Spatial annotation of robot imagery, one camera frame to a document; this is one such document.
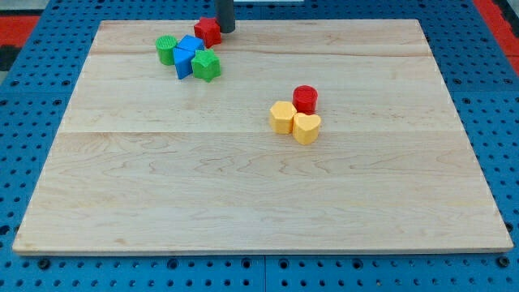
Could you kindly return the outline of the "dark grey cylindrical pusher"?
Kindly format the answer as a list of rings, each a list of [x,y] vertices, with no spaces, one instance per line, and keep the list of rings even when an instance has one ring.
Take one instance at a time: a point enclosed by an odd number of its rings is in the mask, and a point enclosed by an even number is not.
[[[235,30],[234,0],[215,0],[215,13],[221,33]]]

